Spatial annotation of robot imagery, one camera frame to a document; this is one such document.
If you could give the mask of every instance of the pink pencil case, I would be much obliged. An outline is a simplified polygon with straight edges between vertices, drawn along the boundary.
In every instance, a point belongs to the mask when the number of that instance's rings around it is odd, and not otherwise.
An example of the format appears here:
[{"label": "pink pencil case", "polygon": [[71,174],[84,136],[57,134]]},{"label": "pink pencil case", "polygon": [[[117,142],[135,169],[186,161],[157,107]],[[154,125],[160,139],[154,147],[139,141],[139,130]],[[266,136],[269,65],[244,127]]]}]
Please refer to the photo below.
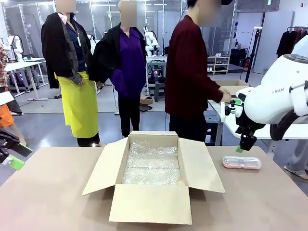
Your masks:
[{"label": "pink pencil case", "polygon": [[259,170],[261,161],[254,157],[225,156],[222,163],[226,168],[242,168]]}]

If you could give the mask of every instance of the brown tabletop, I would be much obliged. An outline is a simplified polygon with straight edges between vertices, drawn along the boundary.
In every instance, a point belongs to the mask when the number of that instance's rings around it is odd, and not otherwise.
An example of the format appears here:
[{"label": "brown tabletop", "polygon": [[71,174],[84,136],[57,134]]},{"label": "brown tabletop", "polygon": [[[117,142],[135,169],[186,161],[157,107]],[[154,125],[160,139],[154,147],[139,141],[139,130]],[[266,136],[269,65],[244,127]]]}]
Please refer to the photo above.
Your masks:
[{"label": "brown tabletop", "polygon": [[[43,148],[0,188],[1,231],[306,231],[308,198],[258,147],[208,147],[225,194],[190,190],[192,226],[109,223],[113,188],[81,196],[103,148]],[[225,155],[262,169],[226,169]]]}]

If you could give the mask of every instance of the black cap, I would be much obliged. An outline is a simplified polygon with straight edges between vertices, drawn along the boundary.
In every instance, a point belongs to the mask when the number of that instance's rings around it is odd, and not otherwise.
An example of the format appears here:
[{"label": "black cap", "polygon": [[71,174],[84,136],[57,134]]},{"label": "black cap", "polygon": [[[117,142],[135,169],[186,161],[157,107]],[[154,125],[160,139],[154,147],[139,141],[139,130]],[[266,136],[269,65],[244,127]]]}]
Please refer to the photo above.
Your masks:
[{"label": "black cap", "polygon": [[221,0],[221,5],[229,5],[231,2],[233,2],[233,0]]}]

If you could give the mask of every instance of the purple shirt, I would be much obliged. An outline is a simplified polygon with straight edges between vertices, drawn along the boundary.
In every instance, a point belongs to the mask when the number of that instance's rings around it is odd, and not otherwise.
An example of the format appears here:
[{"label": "purple shirt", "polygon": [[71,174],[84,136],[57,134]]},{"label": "purple shirt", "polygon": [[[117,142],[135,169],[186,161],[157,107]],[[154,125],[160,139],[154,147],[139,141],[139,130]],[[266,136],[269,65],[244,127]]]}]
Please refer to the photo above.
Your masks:
[{"label": "purple shirt", "polygon": [[113,72],[110,80],[120,96],[139,98],[146,72],[140,36],[132,27],[129,37],[120,29],[120,60],[120,69]]}]

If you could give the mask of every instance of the shoe rack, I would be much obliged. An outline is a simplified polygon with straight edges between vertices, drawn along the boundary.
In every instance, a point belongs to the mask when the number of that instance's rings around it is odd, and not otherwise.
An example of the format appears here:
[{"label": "shoe rack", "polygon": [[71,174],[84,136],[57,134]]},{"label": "shoe rack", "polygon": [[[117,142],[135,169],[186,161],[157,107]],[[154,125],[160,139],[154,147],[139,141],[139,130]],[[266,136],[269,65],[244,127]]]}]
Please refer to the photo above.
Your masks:
[{"label": "shoe rack", "polygon": [[207,58],[207,73],[209,75],[227,74],[230,56],[211,56]]}]

